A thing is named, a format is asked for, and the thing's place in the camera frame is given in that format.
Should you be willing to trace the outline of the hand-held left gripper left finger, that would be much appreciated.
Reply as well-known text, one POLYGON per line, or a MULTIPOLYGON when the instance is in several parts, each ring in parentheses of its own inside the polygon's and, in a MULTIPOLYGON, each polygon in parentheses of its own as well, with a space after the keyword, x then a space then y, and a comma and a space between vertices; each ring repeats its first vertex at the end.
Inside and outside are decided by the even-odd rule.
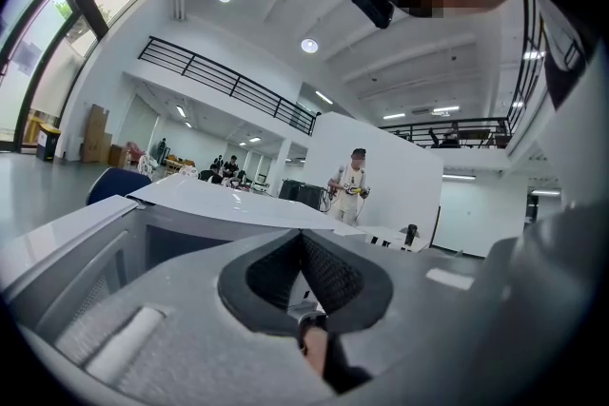
POLYGON ((279 232, 165 261, 48 343, 28 344, 81 402, 323 402, 332 388, 295 338, 249 331, 222 304, 221 270, 279 232))

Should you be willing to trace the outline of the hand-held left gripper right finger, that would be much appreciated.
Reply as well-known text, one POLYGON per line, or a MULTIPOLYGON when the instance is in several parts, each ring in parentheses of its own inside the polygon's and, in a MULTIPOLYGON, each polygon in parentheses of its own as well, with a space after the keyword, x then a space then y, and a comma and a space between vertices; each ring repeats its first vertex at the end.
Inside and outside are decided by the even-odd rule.
POLYGON ((310 264, 337 264, 319 355, 333 402, 563 402, 599 342, 602 228, 531 228, 482 261, 423 254, 375 264, 304 236, 310 264))

